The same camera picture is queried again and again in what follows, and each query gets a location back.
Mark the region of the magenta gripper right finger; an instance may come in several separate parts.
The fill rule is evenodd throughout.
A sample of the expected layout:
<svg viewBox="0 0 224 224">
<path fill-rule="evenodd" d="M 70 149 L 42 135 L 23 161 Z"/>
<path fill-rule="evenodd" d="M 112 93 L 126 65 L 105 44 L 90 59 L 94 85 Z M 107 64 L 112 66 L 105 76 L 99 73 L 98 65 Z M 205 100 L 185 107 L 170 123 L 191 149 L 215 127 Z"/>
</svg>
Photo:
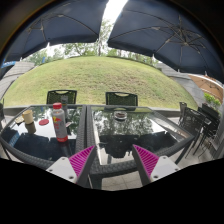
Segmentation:
<svg viewBox="0 0 224 224">
<path fill-rule="evenodd" d="M 132 145 L 132 155 L 143 186 L 180 170 L 167 156 L 157 156 L 135 144 Z"/>
</svg>

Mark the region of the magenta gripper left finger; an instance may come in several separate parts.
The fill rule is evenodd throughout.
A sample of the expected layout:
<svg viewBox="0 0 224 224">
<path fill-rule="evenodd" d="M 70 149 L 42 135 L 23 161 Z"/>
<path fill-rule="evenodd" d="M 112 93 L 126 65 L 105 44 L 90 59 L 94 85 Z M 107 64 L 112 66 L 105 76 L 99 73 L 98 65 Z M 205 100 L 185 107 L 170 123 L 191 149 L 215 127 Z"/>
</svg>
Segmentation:
<svg viewBox="0 0 224 224">
<path fill-rule="evenodd" d="M 95 156 L 96 146 L 93 145 L 77 152 L 70 158 L 60 157 L 46 171 L 84 187 Z"/>
</svg>

